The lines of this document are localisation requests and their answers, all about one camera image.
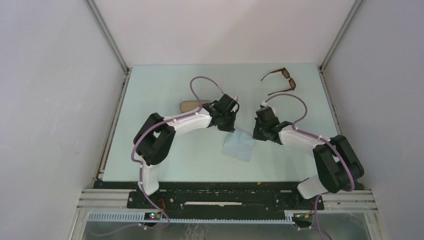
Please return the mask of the light blue cleaning cloth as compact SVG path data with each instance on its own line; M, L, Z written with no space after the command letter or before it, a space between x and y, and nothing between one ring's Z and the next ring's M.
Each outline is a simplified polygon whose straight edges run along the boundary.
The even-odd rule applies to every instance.
M226 138L221 153L243 162L251 160L254 150L255 140L252 136L240 129L236 129Z

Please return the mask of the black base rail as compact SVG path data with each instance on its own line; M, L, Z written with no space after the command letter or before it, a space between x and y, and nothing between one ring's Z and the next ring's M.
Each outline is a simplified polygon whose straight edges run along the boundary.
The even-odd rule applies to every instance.
M304 199L296 181L282 182L160 182L149 199L139 189L128 195L128 209L153 209L156 204L174 220L288 220L285 213L314 209L324 204Z

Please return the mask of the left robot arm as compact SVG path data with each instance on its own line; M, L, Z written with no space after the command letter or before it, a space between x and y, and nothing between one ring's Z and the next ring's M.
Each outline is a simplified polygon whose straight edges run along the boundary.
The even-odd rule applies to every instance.
M219 100L201 103L195 109L163 117L152 113L134 137L131 160L140 164L138 201L145 208L158 202L160 164L168 156L175 137L198 129L216 127L232 133L240 109L237 96L223 94Z

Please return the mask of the black glasses case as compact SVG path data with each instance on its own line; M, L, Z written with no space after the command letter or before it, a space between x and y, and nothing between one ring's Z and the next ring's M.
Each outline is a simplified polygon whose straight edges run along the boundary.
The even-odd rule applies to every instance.
M188 101L182 101L179 104L179 109L181 113L187 113L187 112L191 112L191 111L198 111L199 109L201 109L203 107L203 105L205 104L209 104L210 101L208 100L201 100L201 101L197 101L197 100L188 100Z

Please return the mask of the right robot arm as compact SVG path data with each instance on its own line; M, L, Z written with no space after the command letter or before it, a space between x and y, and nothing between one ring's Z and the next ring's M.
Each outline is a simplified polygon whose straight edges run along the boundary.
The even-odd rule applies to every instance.
M293 129L291 122L279 121L270 106L263 106L255 113L253 139L289 146L314 159L317 174L299 183L290 196L295 208L304 209L318 195L354 190L355 182L365 171L345 136L307 135Z

